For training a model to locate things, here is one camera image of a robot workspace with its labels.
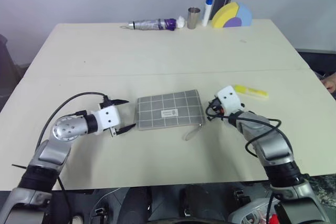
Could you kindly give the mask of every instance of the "purple cap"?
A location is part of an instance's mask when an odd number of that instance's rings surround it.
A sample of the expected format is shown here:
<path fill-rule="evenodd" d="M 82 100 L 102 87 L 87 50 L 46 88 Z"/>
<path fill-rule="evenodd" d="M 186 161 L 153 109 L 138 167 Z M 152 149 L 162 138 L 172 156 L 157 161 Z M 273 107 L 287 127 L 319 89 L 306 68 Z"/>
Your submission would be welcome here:
<path fill-rule="evenodd" d="M 212 1 L 213 1 L 213 0 L 206 0 L 205 3 L 206 3 L 207 5 L 212 5 Z"/>

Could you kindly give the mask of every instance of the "white table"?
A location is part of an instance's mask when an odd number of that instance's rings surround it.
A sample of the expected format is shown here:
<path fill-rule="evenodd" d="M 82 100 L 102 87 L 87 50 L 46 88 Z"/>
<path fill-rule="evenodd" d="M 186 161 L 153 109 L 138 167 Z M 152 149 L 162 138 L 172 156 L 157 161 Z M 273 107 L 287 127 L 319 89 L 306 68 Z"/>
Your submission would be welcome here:
<path fill-rule="evenodd" d="M 197 89 L 205 108 L 229 84 L 263 89 L 269 92 L 268 100 L 244 95 L 241 100 L 247 109 L 283 121 L 281 129 L 293 145 L 301 171 L 336 172 L 336 103 L 271 21 L 175 32 L 130 31 L 119 29 L 120 25 L 56 26 L 0 114 L 0 157 L 6 176 L 0 190 L 11 190 L 19 182 L 24 171 L 11 164 L 28 164 L 52 111 L 83 91 L 129 100 L 119 106 L 129 124 L 134 120 L 136 98 L 141 96 Z M 191 43 L 192 38 L 202 45 Z M 216 40 L 222 43 L 212 45 Z M 145 47 L 140 41 L 155 46 Z M 163 46 L 167 41 L 175 44 Z M 78 98 L 58 115 L 95 110 L 100 101 L 94 96 Z M 133 129 L 115 138 L 109 132 L 79 138 L 61 173 L 65 187 L 266 179 L 259 161 L 245 152 L 246 141 L 235 128 L 219 120 L 207 122 L 186 142 L 183 135 L 191 129 Z"/>

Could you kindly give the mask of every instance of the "black cable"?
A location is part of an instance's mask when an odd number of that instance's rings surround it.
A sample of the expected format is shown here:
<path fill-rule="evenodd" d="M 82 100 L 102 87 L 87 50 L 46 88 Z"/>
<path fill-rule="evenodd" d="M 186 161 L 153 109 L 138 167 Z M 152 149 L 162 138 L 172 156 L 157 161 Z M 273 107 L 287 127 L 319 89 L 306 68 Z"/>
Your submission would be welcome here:
<path fill-rule="evenodd" d="M 63 193 L 63 195 L 64 195 L 64 199 L 65 199 L 65 201 L 66 201 L 66 203 L 67 203 L 67 205 L 68 205 L 68 209 L 69 209 L 69 224 L 72 224 L 72 218 L 73 218 L 73 215 L 72 215 L 72 207 L 71 207 L 71 205 L 70 205 L 69 197 L 68 197 L 67 192 L 66 192 L 65 189 L 64 189 L 63 183 L 62 183 L 62 181 L 61 181 L 61 179 L 60 179 L 59 177 L 57 178 L 57 181 L 58 181 L 58 183 L 59 183 L 59 186 L 60 186 L 61 189 L 62 189 L 62 193 Z"/>
<path fill-rule="evenodd" d="M 241 117 L 231 116 L 231 115 L 230 115 L 230 116 L 225 116 L 225 115 L 210 114 L 210 113 L 209 113 L 209 109 L 210 109 L 212 106 L 213 106 L 213 102 L 210 103 L 209 106 L 208 106 L 208 107 L 206 108 L 206 110 L 205 110 L 205 114 L 206 114 L 207 116 L 209 116 L 209 117 L 212 117 L 212 118 L 221 118 L 221 119 L 242 120 L 242 121 L 248 121 L 248 122 L 260 123 L 260 124 L 262 124 L 262 125 L 265 125 L 265 126 L 268 126 L 268 127 L 271 128 L 271 130 L 269 130 L 269 131 L 263 133 L 263 134 L 260 135 L 260 136 L 257 136 L 257 137 L 255 137 L 255 138 L 251 139 L 250 141 L 248 141 L 248 142 L 246 143 L 246 145 L 245 145 L 245 150 L 246 150 L 249 154 L 251 154 L 252 156 L 257 157 L 256 154 L 254 154 L 253 152 L 251 152 L 251 151 L 248 149 L 248 146 L 249 146 L 251 143 L 253 143 L 254 141 L 256 141 L 256 140 L 258 140 L 258 139 L 260 139 L 260 138 L 266 136 L 266 135 L 269 134 L 269 133 L 271 133 L 272 131 L 277 131 L 277 132 L 279 132 L 279 134 L 281 134 L 281 136 L 283 137 L 283 139 L 286 141 L 286 143 L 287 143 L 287 145 L 289 146 L 290 150 L 293 152 L 292 146 L 291 146 L 291 144 L 290 144 L 290 142 L 289 142 L 287 136 L 286 136 L 280 129 L 278 129 L 278 127 L 280 127 L 280 125 L 281 125 L 281 121 L 280 121 L 279 119 L 268 119 L 268 120 L 270 120 L 270 121 L 276 121 L 276 122 L 278 122 L 278 124 L 277 124 L 276 126 L 273 126 L 273 125 L 271 125 L 271 124 L 269 124 L 269 123 L 265 123 L 265 122 L 263 122 L 263 121 L 256 120 L 256 119 L 241 118 Z"/>
<path fill-rule="evenodd" d="M 49 119 L 47 120 L 47 122 L 45 123 L 45 125 L 43 126 L 43 129 L 40 133 L 40 136 L 38 138 L 38 141 L 36 143 L 36 148 L 35 150 L 37 150 L 37 148 L 40 146 L 41 142 L 42 142 L 42 139 L 43 139 L 43 135 L 49 125 L 49 123 L 52 121 L 52 119 L 54 118 L 54 116 L 57 114 L 57 112 L 62 109 L 68 102 L 70 102 L 71 100 L 77 98 L 77 97 L 80 97 L 82 95 L 87 95 L 87 94 L 95 94 L 95 95 L 101 95 L 103 96 L 105 99 L 108 99 L 107 95 L 103 94 L 103 93 L 100 93 L 100 92 L 83 92 L 83 93 L 79 93 L 79 94 L 76 94 L 76 95 L 73 95 L 72 97 L 70 97 L 69 99 L 67 99 L 65 102 L 63 102 L 52 114 L 51 116 L 49 117 Z M 72 116 L 72 115 L 75 115 L 75 113 L 72 113 L 72 114 L 68 114 L 68 115 L 65 115 L 65 116 Z M 57 177 L 57 181 L 59 183 L 59 186 L 61 187 L 61 190 L 62 190 L 62 193 L 64 195 L 64 198 L 65 198 L 65 201 L 68 205 L 68 209 L 69 209 L 69 223 L 72 224 L 72 207 L 71 207 L 71 204 L 70 204 L 70 201 L 69 201 L 69 197 L 67 195 L 67 192 L 64 188 L 64 185 L 60 179 L 60 177 Z"/>
<path fill-rule="evenodd" d="M 42 131 L 41 131 L 41 134 L 40 134 L 40 137 L 38 138 L 38 141 L 37 141 L 37 144 L 36 144 L 36 148 L 35 150 L 37 150 L 37 148 L 40 146 L 41 142 L 42 142 L 42 138 L 43 138 L 43 135 L 49 125 L 49 123 L 52 121 L 52 119 L 54 118 L 54 116 L 57 114 L 57 112 L 64 107 L 64 105 L 66 105 L 68 102 L 70 102 L 71 100 L 77 98 L 77 97 L 80 97 L 81 95 L 86 95 L 86 94 L 96 94 L 96 95 L 101 95 L 103 97 L 106 97 L 107 98 L 107 95 L 103 94 L 103 93 L 99 93 L 99 92 L 83 92 L 83 93 L 79 93 L 79 94 L 76 94 L 72 97 L 70 97 L 68 100 L 66 100 L 64 103 L 62 103 L 52 114 L 51 116 L 49 117 L 49 119 L 47 120 L 46 124 L 44 125 Z"/>
<path fill-rule="evenodd" d="M 269 198 L 268 206 L 267 206 L 267 212 L 266 212 L 266 224 L 269 224 L 269 213 L 271 211 L 271 206 L 274 198 L 274 193 L 271 194 L 271 197 Z"/>

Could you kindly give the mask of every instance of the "yellow highlighter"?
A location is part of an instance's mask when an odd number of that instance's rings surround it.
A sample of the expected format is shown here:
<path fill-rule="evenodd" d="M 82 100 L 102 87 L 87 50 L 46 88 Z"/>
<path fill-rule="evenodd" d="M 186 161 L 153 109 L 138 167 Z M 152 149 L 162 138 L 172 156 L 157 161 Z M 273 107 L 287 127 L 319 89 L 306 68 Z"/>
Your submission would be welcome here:
<path fill-rule="evenodd" d="M 268 93 L 263 90 L 251 89 L 243 85 L 235 85 L 234 89 L 237 93 L 252 95 L 260 98 L 268 98 Z"/>

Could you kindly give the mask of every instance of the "stainless steel cup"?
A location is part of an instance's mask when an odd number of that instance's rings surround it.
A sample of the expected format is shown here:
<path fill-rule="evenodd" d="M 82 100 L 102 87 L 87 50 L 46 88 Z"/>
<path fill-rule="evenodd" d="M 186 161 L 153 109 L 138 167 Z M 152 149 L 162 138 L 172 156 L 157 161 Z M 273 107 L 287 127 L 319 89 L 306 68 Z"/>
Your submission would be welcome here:
<path fill-rule="evenodd" d="M 188 22 L 187 22 L 187 26 L 189 29 L 195 29 L 198 19 L 199 19 L 199 13 L 200 13 L 200 9 L 197 7 L 190 7 L 188 9 Z"/>

